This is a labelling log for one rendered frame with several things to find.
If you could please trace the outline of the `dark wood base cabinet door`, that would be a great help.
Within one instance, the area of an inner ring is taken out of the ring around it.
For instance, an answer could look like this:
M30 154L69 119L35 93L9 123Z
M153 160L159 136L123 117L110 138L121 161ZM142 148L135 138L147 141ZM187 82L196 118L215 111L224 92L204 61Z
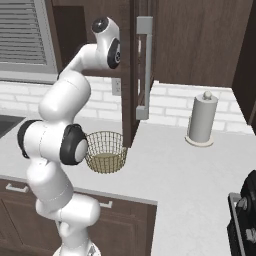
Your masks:
M40 216L35 202L2 198L1 204L19 249L42 256L51 255L61 245L55 222Z
M101 256L145 256L145 223L135 217L102 214L88 232Z

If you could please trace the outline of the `dark wood corner cabinet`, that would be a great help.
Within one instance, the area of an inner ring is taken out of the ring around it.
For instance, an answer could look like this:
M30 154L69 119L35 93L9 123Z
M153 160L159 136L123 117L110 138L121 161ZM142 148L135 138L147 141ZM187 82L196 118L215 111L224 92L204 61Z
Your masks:
M253 0L232 91L246 120L256 132L256 0Z

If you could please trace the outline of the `white paper towel roll holder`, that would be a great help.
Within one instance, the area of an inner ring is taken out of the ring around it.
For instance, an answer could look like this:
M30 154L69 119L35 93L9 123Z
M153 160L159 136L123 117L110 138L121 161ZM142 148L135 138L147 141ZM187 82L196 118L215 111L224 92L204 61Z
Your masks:
M185 140L196 147L209 147L213 144L211 136L218 98L210 91L194 98L192 114L189 118Z

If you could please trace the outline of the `dark wood drawer front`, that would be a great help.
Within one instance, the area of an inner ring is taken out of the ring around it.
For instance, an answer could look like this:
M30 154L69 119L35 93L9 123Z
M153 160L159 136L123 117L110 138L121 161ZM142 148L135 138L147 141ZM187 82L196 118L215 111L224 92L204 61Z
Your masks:
M116 199L111 197L104 197L95 194L87 193L94 199L97 199L101 203L107 203L108 201L113 201L112 208L101 207L101 213L103 215L109 215L114 217L125 217L125 218L136 218L139 221L154 220L156 218L156 206L134 202L123 199Z
M36 197L31 190L28 190L27 192L11 191L6 188L8 184L10 184L14 188L19 189L24 189L25 187L28 187L28 185L24 182L0 179L0 198L9 198L15 201L30 203L34 203L36 201Z

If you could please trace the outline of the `dark sink basin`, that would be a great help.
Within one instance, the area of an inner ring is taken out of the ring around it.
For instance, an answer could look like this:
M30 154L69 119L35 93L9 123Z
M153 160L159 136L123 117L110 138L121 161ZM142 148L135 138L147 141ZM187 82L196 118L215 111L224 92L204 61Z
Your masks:
M0 138L5 136L23 120L24 117L0 115Z

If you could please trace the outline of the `window with grey blinds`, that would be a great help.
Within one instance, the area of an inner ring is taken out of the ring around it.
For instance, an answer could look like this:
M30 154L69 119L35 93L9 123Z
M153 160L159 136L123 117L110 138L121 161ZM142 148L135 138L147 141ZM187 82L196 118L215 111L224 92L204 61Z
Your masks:
M51 0L0 0L0 80L52 84L61 67Z

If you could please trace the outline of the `black appliance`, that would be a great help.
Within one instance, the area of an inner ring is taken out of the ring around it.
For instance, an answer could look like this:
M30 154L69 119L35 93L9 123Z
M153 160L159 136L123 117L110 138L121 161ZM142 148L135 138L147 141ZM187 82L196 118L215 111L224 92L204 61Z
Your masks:
M231 256L256 256L256 170L248 174L240 193L228 195L228 205Z

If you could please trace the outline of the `white wall outlet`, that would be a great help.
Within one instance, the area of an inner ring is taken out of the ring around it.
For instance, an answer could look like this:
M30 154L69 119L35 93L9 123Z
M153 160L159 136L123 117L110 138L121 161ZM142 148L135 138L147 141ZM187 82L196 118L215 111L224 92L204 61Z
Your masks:
M120 78L112 78L112 94L114 96L120 96L121 95L121 79Z

